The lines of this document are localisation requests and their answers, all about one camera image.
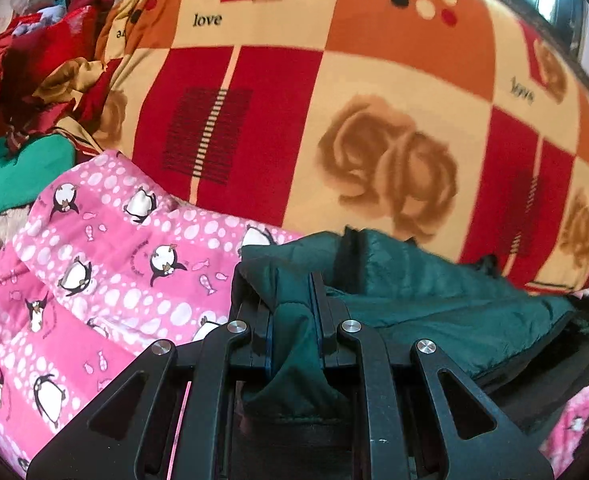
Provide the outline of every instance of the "orange square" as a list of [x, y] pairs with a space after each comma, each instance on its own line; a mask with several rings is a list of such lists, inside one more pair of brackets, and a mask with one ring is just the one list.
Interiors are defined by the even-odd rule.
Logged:
[[403, 63], [492, 101], [484, 0], [337, 0], [325, 49]]

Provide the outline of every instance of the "pink blanket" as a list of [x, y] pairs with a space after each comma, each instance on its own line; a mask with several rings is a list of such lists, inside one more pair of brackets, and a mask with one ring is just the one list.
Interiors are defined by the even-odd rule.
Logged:
[[30, 460], [152, 341], [227, 321], [243, 244], [294, 236], [179, 206], [106, 152], [64, 173], [0, 252], [0, 451]]

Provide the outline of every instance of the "dark green fabric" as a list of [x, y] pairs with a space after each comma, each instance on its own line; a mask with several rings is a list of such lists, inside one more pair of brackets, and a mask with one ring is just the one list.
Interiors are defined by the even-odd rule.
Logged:
[[0, 139], [0, 213], [34, 202], [54, 179], [74, 166], [75, 151], [59, 135], [29, 142], [14, 157], [8, 157], [6, 139]]
[[561, 296], [530, 297], [507, 280], [428, 254], [385, 234], [347, 229], [282, 246], [247, 246], [237, 266], [233, 306], [253, 290], [274, 313], [273, 378], [244, 393], [244, 408], [272, 419], [340, 418], [347, 400], [325, 380], [317, 350], [308, 275], [376, 329], [388, 347], [434, 340], [472, 378], [534, 357], [537, 345], [574, 309]]

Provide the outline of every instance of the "teal cloth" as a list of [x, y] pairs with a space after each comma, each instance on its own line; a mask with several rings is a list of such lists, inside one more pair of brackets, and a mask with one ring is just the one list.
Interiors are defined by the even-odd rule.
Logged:
[[0, 139], [0, 213], [34, 202], [49, 184], [74, 166], [75, 151], [65, 137], [50, 135], [26, 144], [8, 158]]
[[350, 317], [409, 350], [434, 340], [478, 380], [554, 336], [574, 314], [562, 296], [529, 296], [507, 280], [461, 266], [377, 231], [321, 233], [282, 246], [246, 246], [237, 266], [233, 308], [254, 291], [273, 312], [273, 377], [243, 392], [244, 411], [282, 421], [349, 415], [347, 399], [326, 381], [317, 349], [309, 273], [321, 272], [329, 296]]

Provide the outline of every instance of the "green fabric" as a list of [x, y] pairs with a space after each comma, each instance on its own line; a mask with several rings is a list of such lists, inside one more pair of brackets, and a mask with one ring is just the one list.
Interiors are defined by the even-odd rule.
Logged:
[[562, 296], [530, 297], [501, 277], [376, 231], [247, 246], [233, 305], [253, 290], [274, 313], [273, 377], [263, 389], [244, 391], [251, 416], [313, 420], [348, 413], [347, 400], [327, 383], [319, 362], [308, 279], [313, 271], [322, 273], [327, 294], [340, 298], [353, 319], [378, 329], [389, 348], [409, 349], [429, 338], [477, 379], [532, 351], [574, 312]]
[[0, 212], [34, 202], [60, 174], [74, 166], [75, 151], [59, 135], [41, 137], [8, 157], [5, 138], [0, 139]]

